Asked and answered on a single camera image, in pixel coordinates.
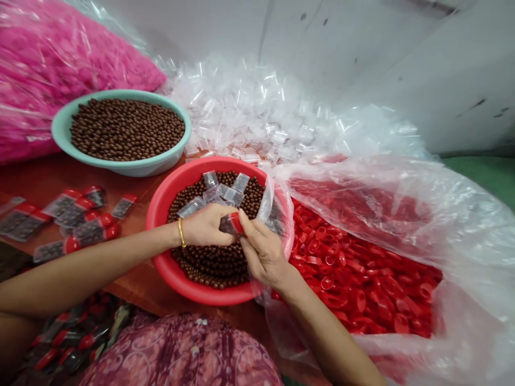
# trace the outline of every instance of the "gold bracelet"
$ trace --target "gold bracelet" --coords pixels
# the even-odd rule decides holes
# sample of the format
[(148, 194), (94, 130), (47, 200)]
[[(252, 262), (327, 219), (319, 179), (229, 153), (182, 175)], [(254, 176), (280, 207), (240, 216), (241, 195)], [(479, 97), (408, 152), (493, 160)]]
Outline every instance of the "gold bracelet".
[(184, 242), (184, 234), (182, 233), (182, 217), (179, 217), (179, 233), (181, 234), (182, 247), (186, 247), (186, 243)]

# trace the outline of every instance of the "pile of red caps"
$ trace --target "pile of red caps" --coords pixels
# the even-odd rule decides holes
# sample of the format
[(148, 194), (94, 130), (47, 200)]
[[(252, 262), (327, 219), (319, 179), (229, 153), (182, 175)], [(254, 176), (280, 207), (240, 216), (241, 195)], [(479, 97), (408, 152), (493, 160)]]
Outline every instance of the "pile of red caps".
[(431, 337), (441, 271), (354, 237), (293, 202), (290, 263), (349, 332)]

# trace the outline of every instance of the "plastic bowl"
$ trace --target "plastic bowl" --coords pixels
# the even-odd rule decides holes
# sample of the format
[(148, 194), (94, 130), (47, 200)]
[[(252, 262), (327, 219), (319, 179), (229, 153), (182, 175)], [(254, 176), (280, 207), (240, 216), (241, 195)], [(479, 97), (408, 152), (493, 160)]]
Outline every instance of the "plastic bowl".
[[(146, 214), (146, 229), (153, 229), (166, 224), (168, 209), (177, 194), (186, 186), (197, 182), (202, 177), (202, 173), (209, 172), (210, 170), (217, 172), (235, 170), (238, 173), (245, 173), (250, 177), (257, 177), (259, 183), (263, 185), (267, 179), (265, 172), (251, 164), (234, 158), (207, 157), (189, 162), (170, 173), (159, 188), (157, 188)], [(276, 191), (276, 197), (282, 204), (282, 207), (288, 207), (286, 204), (287, 198), (282, 193)], [(292, 229), (286, 229), (284, 239), (287, 239), (288, 232), (292, 231)], [(284, 253), (285, 256), (290, 256), (291, 247), (290, 250), (285, 250)], [(179, 265), (172, 258), (169, 250), (156, 256), (153, 262), (160, 275), (170, 287), (182, 296), (197, 303), (210, 306), (231, 306), (251, 300), (257, 295), (255, 292), (259, 291), (255, 288), (255, 292), (253, 292), (250, 283), (219, 290), (188, 280)]]
[[(155, 157), (137, 161), (106, 161), (84, 154), (71, 144), (70, 128), (72, 115), (77, 114), (79, 105), (86, 104), (90, 99), (136, 99), (155, 103), (174, 110), (184, 121), (184, 136), (173, 148)], [(164, 96), (139, 90), (107, 90), (82, 96), (61, 108), (52, 121), (52, 136), (57, 145), (73, 158), (87, 165), (112, 170), (115, 173), (131, 177), (147, 177), (162, 173), (172, 168), (181, 158), (184, 147), (192, 135), (192, 123), (186, 111)]]

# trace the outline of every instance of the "wooden table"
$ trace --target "wooden table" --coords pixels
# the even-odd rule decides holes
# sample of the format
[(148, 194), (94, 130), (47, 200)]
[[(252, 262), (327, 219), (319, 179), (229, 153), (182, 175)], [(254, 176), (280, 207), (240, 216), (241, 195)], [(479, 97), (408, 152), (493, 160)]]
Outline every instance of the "wooden table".
[[(184, 162), (182, 158), (176, 167)], [(11, 197), (21, 196), (43, 208), (64, 189), (80, 190), (100, 185), (107, 192), (107, 208), (103, 208), (102, 212), (108, 212), (123, 194), (131, 193), (139, 198), (139, 202), (130, 215), (120, 223), (120, 237), (123, 237), (145, 229), (146, 211), (152, 195), (168, 174), (169, 172), (165, 172), (146, 178), (125, 177), (106, 169), (82, 164), (66, 154), (59, 153), (0, 167), (0, 205)], [(59, 228), (50, 225), (26, 243), (8, 238), (1, 240), (32, 255), (37, 246), (61, 238)], [(135, 267), (125, 276), (109, 284), (105, 290), (158, 316), (185, 311), (218, 315), (233, 327), (245, 330), (258, 339), (267, 348), (282, 374), (304, 384), (327, 384), (318, 370), (280, 358), (270, 336), (264, 310), (254, 301), (218, 308), (194, 303), (168, 287), (151, 261)]]

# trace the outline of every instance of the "pink bag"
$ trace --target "pink bag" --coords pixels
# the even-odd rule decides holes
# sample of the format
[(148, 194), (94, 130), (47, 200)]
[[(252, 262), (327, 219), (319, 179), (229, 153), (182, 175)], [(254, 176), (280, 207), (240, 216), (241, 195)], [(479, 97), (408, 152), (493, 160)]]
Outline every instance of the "pink bag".
[(59, 0), (0, 2), (0, 165), (59, 151), (50, 126), (83, 95), (154, 91), (165, 74), (134, 46)]

